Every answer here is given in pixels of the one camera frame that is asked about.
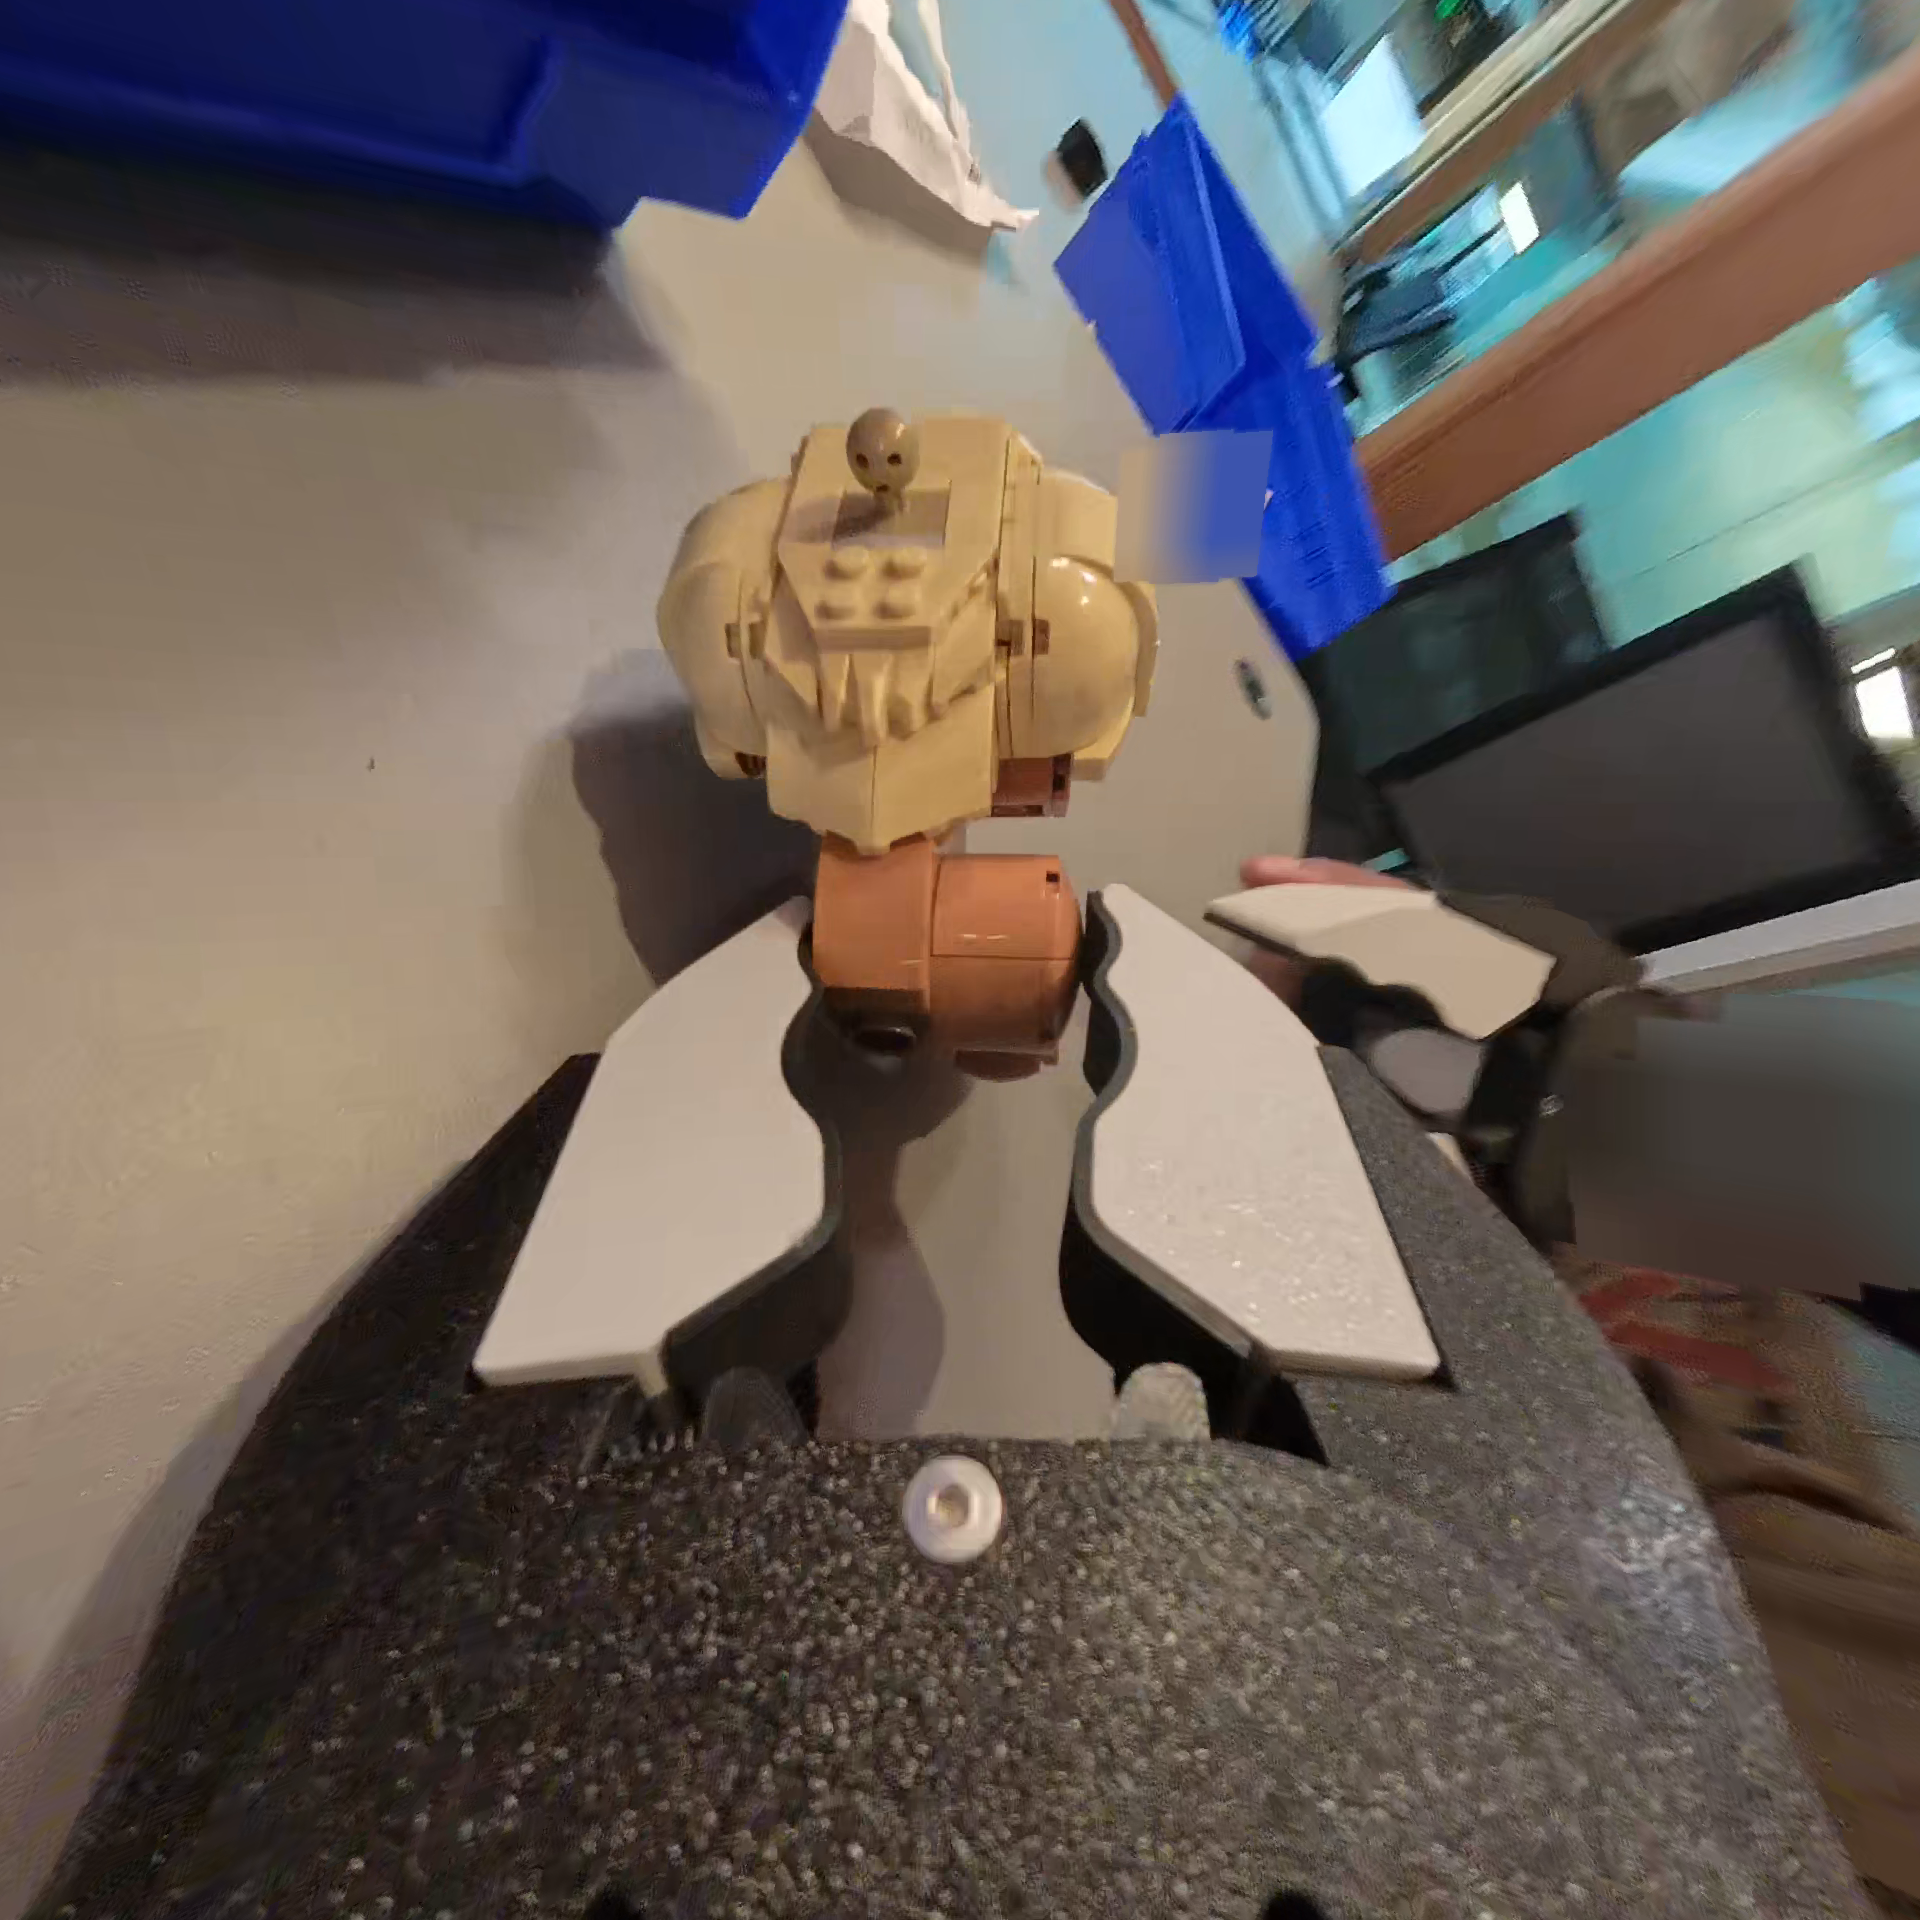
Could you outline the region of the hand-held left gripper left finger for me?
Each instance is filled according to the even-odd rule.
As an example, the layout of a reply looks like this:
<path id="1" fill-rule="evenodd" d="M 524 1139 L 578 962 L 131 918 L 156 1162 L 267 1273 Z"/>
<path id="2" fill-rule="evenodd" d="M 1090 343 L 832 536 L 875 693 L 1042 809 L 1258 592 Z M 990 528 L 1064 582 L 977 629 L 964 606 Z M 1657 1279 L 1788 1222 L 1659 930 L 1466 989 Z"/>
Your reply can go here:
<path id="1" fill-rule="evenodd" d="M 690 1337 L 828 1224 L 828 1141 L 785 1072 L 815 997 L 803 896 L 609 1039 L 474 1354 L 482 1386 L 695 1395 Z"/>

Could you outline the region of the tan brown brick toy figure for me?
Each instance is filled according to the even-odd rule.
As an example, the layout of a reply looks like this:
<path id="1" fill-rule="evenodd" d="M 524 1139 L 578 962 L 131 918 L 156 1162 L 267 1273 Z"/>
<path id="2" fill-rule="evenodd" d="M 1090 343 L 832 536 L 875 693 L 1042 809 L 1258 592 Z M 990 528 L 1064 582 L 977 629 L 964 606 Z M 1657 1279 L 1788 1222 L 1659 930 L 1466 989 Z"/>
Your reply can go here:
<path id="1" fill-rule="evenodd" d="M 679 541 L 657 632 L 698 746 L 815 834 L 809 969 L 873 1054 L 987 1082 L 1058 1062 L 1065 865 L 964 834 L 1064 817 L 1150 707 L 1156 592 L 1121 577 L 1119 518 L 1006 421 L 873 407 Z"/>

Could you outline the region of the black office chair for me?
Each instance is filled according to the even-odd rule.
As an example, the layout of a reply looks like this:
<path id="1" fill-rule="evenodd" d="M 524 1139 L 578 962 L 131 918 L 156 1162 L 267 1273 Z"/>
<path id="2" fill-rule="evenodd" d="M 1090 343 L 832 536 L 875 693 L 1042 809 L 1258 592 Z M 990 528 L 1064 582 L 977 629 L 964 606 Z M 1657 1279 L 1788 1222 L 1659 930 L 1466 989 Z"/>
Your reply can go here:
<path id="1" fill-rule="evenodd" d="M 1600 658 L 1607 633 L 1562 512 L 1418 574 L 1298 664 L 1316 721 L 1311 857 L 1368 865 L 1400 846 L 1374 787 L 1388 761 Z"/>

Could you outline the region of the small blue storage bin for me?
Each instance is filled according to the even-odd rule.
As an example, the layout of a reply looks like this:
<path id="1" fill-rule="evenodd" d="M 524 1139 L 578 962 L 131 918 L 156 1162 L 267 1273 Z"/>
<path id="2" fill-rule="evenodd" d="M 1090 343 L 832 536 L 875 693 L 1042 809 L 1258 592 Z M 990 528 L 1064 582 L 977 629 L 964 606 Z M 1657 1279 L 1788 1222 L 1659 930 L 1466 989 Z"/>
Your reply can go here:
<path id="1" fill-rule="evenodd" d="M 1057 275 L 1159 439 L 1267 442 L 1242 586 L 1303 664 L 1390 594 L 1336 373 L 1259 227 L 1178 94 L 1094 200 Z"/>

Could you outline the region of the large black screen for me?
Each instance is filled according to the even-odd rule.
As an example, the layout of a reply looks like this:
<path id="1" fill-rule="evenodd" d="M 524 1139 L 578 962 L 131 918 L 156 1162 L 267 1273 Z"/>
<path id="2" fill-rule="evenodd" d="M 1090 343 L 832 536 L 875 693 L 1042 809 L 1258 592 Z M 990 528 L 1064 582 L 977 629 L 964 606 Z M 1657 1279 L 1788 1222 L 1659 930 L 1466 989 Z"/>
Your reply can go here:
<path id="1" fill-rule="evenodd" d="M 1648 957 L 1918 879 L 1799 568 L 1388 760 L 1371 787 L 1432 887 L 1518 896 Z"/>

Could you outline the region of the grey desk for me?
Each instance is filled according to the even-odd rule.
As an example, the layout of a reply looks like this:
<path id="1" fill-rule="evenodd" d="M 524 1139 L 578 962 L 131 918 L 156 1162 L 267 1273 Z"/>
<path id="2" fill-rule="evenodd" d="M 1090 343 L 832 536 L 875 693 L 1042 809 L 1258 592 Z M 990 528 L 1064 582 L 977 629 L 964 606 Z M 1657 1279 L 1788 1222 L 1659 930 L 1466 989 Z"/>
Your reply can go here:
<path id="1" fill-rule="evenodd" d="M 4 146 L 4 1917 L 305 1336 L 807 873 L 657 658 L 684 522 L 875 402 L 1136 442 L 1042 127 L 980 249 L 818 137 L 617 238 Z"/>

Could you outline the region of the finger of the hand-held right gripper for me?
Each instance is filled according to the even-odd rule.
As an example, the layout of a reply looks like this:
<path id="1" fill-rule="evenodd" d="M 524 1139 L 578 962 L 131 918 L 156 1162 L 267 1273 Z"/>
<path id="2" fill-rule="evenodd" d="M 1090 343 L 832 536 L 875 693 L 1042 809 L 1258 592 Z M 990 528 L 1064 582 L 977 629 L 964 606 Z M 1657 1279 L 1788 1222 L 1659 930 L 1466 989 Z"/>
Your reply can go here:
<path id="1" fill-rule="evenodd" d="M 1353 973 L 1371 991 L 1418 997 L 1463 1040 L 1489 1040 L 1524 1017 L 1556 967 L 1553 954 L 1404 885 L 1267 885 L 1210 901 L 1208 922 Z"/>

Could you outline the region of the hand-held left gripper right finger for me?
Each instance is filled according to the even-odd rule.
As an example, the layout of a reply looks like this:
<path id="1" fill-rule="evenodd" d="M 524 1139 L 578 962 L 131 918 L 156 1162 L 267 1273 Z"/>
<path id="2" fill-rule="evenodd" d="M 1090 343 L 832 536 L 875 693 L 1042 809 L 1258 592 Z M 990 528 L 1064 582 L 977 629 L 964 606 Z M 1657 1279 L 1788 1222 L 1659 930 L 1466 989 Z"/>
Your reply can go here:
<path id="1" fill-rule="evenodd" d="M 1426 1383 L 1442 1357 L 1322 1047 L 1242 962 L 1124 885 L 1088 901 L 1090 1107 L 1072 1215 L 1238 1360 Z"/>

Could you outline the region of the wooden pillar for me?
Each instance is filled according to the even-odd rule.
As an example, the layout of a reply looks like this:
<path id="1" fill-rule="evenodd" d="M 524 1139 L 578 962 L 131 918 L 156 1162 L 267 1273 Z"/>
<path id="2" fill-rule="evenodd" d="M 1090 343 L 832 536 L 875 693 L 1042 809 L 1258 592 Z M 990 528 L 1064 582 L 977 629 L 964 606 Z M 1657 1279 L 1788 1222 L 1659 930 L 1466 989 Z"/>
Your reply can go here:
<path id="1" fill-rule="evenodd" d="M 1358 446 L 1400 560 L 1918 253 L 1918 64 L 1668 219 Z"/>

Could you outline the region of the torn white paper bag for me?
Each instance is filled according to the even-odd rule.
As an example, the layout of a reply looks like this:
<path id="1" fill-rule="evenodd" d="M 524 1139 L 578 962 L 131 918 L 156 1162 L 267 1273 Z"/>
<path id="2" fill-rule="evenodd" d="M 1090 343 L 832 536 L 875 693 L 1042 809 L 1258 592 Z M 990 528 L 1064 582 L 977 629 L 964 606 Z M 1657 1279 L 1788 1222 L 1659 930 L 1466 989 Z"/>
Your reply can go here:
<path id="1" fill-rule="evenodd" d="M 847 200 L 945 247 L 980 249 L 1041 217 L 984 171 L 938 3 L 848 3 L 807 143 Z"/>

